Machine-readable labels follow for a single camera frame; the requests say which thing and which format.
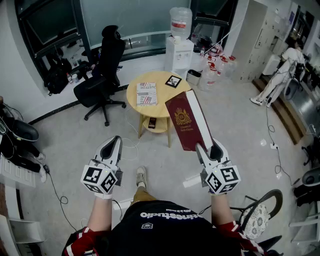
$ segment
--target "white cabinet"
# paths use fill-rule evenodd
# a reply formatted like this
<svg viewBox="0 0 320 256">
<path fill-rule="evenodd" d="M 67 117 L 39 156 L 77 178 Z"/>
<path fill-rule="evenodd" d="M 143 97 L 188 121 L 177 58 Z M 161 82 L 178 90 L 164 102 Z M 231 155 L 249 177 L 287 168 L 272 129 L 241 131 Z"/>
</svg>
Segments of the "white cabinet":
<svg viewBox="0 0 320 256">
<path fill-rule="evenodd" d="M 0 239 L 10 256 L 21 256 L 17 244 L 42 243 L 45 241 L 39 222 L 8 219 L 0 215 Z"/>
<path fill-rule="evenodd" d="M 232 55 L 237 60 L 233 80 L 251 82 L 262 74 L 268 60 L 269 47 L 275 35 L 282 35 L 285 26 L 274 11 L 255 0 L 249 0 L 241 30 Z"/>
<path fill-rule="evenodd" d="M 20 184 L 36 187 L 35 173 L 28 169 L 14 165 L 8 159 L 0 155 L 0 182 L 13 187 L 20 188 Z"/>
</svg>

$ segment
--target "round wooden table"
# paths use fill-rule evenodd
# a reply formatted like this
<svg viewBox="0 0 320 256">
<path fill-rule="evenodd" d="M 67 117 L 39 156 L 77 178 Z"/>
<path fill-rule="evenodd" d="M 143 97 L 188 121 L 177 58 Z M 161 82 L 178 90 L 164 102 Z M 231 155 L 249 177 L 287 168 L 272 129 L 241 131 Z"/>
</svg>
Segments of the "round wooden table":
<svg viewBox="0 0 320 256">
<path fill-rule="evenodd" d="M 165 103 L 179 93 L 191 89 L 188 82 L 184 79 L 180 81 L 176 88 L 166 85 L 167 80 L 171 76 L 179 77 L 166 71 L 148 72 L 132 80 L 126 90 L 126 98 L 129 104 L 140 113 L 138 138 L 141 137 L 142 125 L 152 133 L 164 133 L 167 131 L 169 148 L 171 147 L 171 119 Z M 137 106 L 137 84 L 146 82 L 155 83 L 157 97 L 157 105 L 155 106 Z M 154 129 L 148 127 L 150 118 L 156 118 Z"/>
</svg>

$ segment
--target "gray floor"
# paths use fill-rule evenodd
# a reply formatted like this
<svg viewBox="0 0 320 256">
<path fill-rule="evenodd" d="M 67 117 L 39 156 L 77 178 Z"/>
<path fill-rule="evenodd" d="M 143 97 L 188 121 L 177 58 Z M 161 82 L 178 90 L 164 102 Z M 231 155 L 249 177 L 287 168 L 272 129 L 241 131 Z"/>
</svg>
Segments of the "gray floor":
<svg viewBox="0 0 320 256">
<path fill-rule="evenodd" d="M 212 91 L 203 92 L 195 88 L 197 97 L 205 114 L 211 134 L 228 150 L 233 164 L 237 165 L 241 183 L 228 194 L 230 205 L 245 206 L 250 203 L 245 195 L 262 197 L 272 189 L 283 193 L 281 211 L 268 223 L 266 231 L 258 242 L 282 235 L 274 246 L 285 255 L 301 255 L 308 245 L 291 243 L 298 228 L 289 228 L 292 219 L 303 220 L 309 210 L 308 205 L 296 207 L 289 178 L 284 174 L 276 177 L 275 165 L 279 164 L 277 151 L 270 149 L 267 129 L 266 108 L 249 101 L 258 91 L 251 83 L 216 84 Z M 114 99 L 126 98 L 126 92 L 118 92 Z M 99 110 L 88 121 L 83 117 L 88 109 L 77 105 L 46 118 L 34 126 L 40 133 L 38 147 L 46 154 L 53 182 L 59 196 L 66 196 L 69 203 L 64 211 L 76 229 L 81 228 L 81 219 L 88 219 L 94 202 L 94 195 L 81 183 L 84 165 L 88 164 L 97 146 L 111 136 L 119 135 L 138 143 L 136 132 L 126 121 L 126 110 L 120 106 L 107 109 L 110 126 L 104 126 L 103 112 Z M 128 120 L 138 128 L 139 115 L 133 109 L 127 111 Z M 301 177 L 308 167 L 302 163 L 306 159 L 301 150 L 300 141 L 293 145 L 281 121 L 270 108 L 269 123 L 274 126 L 273 139 L 279 145 L 282 167 L 290 174 L 292 182 Z M 266 146 L 260 141 L 265 139 Z M 199 212 L 209 205 L 207 188 L 200 184 L 184 188 L 183 182 L 201 172 L 201 166 L 195 152 L 183 151 L 175 129 L 172 129 L 172 147 L 168 148 L 167 135 L 144 131 L 138 145 L 138 157 L 135 160 L 121 160 L 119 165 L 124 172 L 122 186 L 116 187 L 113 196 L 118 201 L 133 197 L 136 191 L 135 171 L 140 165 L 148 170 L 148 190 L 158 199 L 173 201 Z M 124 145 L 131 146 L 125 140 Z M 134 159 L 135 148 L 124 148 L 122 157 Z M 60 203 L 54 194 L 50 179 L 42 184 L 37 180 L 35 189 L 21 191 L 22 208 L 25 219 L 40 221 L 47 237 L 41 245 L 43 254 L 59 255 L 73 229 L 65 220 Z M 272 209 L 274 201 L 266 205 Z M 119 222 L 120 211 L 113 211 L 113 226 Z M 210 213 L 204 216 L 209 220 Z"/>
</svg>

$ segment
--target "small black frame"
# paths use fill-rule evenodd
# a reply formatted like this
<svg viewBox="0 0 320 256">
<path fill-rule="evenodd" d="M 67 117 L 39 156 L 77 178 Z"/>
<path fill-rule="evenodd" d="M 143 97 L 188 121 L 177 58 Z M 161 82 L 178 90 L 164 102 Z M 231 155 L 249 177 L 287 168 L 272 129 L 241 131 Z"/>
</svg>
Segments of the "small black frame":
<svg viewBox="0 0 320 256">
<path fill-rule="evenodd" d="M 165 82 L 165 84 L 166 84 L 167 86 L 171 86 L 171 87 L 173 87 L 173 88 L 177 88 L 178 85 L 180 84 L 181 80 L 182 80 L 182 78 L 172 75 L 172 76 L 170 76 L 170 78 Z"/>
</svg>

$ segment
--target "table lower shelf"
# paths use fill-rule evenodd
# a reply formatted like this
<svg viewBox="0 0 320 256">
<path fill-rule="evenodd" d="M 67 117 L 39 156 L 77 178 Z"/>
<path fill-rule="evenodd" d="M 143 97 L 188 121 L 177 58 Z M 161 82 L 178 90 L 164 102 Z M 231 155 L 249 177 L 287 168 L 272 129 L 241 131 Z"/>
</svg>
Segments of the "table lower shelf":
<svg viewBox="0 0 320 256">
<path fill-rule="evenodd" d="M 145 117 L 145 120 L 143 121 L 143 126 L 144 128 L 146 128 L 148 131 L 152 132 L 152 133 L 164 133 L 168 130 L 168 127 L 167 127 L 167 117 L 163 117 L 163 118 L 157 118 L 156 121 L 155 121 L 155 128 L 154 129 L 151 129 L 149 128 L 149 121 L 150 121 L 150 117 Z M 172 128 L 173 127 L 173 123 L 170 119 L 170 127 Z"/>
</svg>

